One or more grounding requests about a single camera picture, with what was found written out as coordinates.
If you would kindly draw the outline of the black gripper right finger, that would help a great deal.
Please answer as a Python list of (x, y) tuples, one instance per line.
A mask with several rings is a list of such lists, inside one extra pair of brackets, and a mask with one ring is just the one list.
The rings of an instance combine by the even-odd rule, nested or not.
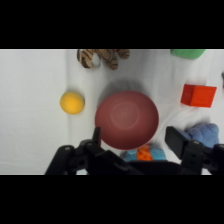
[(212, 175), (224, 175), (224, 145), (206, 147), (199, 141), (184, 137), (172, 126), (166, 128), (165, 142), (181, 161), (181, 175), (201, 175), (206, 169)]

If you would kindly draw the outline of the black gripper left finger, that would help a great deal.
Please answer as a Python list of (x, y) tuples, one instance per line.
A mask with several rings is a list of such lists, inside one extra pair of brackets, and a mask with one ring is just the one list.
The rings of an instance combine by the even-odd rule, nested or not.
[(101, 147), (100, 127), (94, 129), (91, 139), (81, 141), (77, 148), (59, 147), (45, 174), (76, 175), (81, 170), (89, 175), (142, 175), (136, 167)]

